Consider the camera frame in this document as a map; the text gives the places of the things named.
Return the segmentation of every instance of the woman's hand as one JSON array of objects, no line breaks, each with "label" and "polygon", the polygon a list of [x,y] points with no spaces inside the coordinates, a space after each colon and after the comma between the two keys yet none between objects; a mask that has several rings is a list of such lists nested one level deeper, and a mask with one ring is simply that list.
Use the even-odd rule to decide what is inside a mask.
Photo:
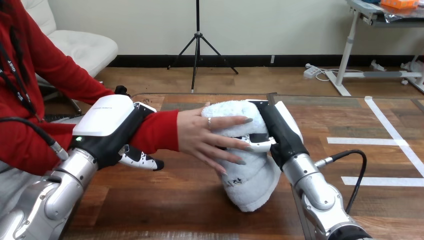
[{"label": "woman's hand", "polygon": [[176,124],[179,151],[198,158],[221,174],[226,174],[226,170],[213,160],[215,158],[245,165],[239,156],[216,146],[244,150],[250,145],[236,138],[213,134],[211,130],[250,123],[253,119],[245,116],[212,117],[209,124],[208,118],[201,116],[202,110],[203,108],[199,108],[178,113]]}]

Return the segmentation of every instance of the wooden table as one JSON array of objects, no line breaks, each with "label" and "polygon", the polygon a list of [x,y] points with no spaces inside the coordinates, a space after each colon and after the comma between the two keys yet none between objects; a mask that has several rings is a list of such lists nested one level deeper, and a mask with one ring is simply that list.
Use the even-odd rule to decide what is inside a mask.
[{"label": "wooden table", "polygon": [[[135,101],[157,110],[187,110],[205,102],[260,99],[283,101],[303,134],[314,160],[349,149],[368,157],[366,177],[422,178],[395,145],[329,144],[327,137],[390,139],[363,98],[279,95],[143,94]],[[409,99],[374,99],[420,159],[424,159],[424,112]],[[303,240],[291,186],[282,175],[269,201],[242,213],[227,198],[216,173],[182,153],[160,151],[159,172],[117,165],[103,169],[89,186],[66,240]],[[346,206],[361,158],[351,155],[322,169]],[[423,239],[424,188],[362,186],[351,215],[376,239]]]}]

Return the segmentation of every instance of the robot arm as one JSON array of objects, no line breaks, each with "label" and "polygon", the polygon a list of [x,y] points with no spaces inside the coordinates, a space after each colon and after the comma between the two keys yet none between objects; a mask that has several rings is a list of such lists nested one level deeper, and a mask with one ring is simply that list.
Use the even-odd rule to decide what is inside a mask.
[{"label": "robot arm", "polygon": [[[326,182],[317,168],[333,159],[328,157],[316,164],[311,160],[296,122],[281,101],[276,105],[268,105],[263,100],[250,102],[258,107],[270,141],[275,141],[269,150],[300,197],[305,216],[315,226],[316,239],[370,239],[370,235],[345,212],[342,194]],[[262,152],[261,144],[256,144],[256,148],[254,143],[251,145],[257,152]]]},{"label": "robot arm", "polygon": [[133,103],[126,95],[100,98],[73,129],[68,157],[27,187],[15,208],[0,219],[0,240],[59,239],[98,169],[118,162],[142,169],[162,169],[162,161],[126,145],[144,118],[153,112],[154,108]]}]

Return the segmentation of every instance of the red sweater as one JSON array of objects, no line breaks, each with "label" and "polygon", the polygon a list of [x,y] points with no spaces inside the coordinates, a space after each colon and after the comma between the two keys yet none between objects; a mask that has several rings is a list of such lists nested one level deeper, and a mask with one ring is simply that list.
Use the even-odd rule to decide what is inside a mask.
[{"label": "red sweater", "polygon": [[[68,97],[88,104],[94,104],[97,99],[114,94],[76,65],[71,57],[65,56],[56,48],[27,14],[20,0],[7,0],[4,5],[3,10],[0,10],[0,43],[20,74],[22,71],[18,67],[18,59],[10,39],[10,29],[14,26],[23,52],[23,64],[29,75],[26,90],[41,118],[45,109],[35,73]],[[6,75],[19,89],[1,53],[0,61]],[[177,114],[177,111],[151,114],[130,144],[147,154],[154,153],[157,149],[177,151]],[[74,125],[38,123],[35,116],[21,105],[0,77],[0,118],[2,117],[28,119],[43,128],[62,147],[69,147]],[[31,174],[43,175],[51,170],[58,160],[54,152],[30,127],[19,122],[0,123],[0,161]]]}]

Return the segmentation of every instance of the white office chair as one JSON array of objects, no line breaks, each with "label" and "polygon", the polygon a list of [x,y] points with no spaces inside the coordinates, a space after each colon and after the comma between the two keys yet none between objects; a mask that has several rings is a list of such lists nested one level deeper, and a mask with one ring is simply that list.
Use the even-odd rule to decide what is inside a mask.
[{"label": "white office chair", "polygon": [[[118,45],[105,36],[80,31],[57,30],[55,18],[48,0],[21,0],[24,8],[35,20],[41,31],[65,55],[70,56],[76,64],[85,69],[90,76],[95,77],[118,54]],[[53,86],[37,75],[39,86]],[[58,97],[59,92],[52,93],[44,100]],[[70,99],[71,104],[78,113],[81,109]]]}]

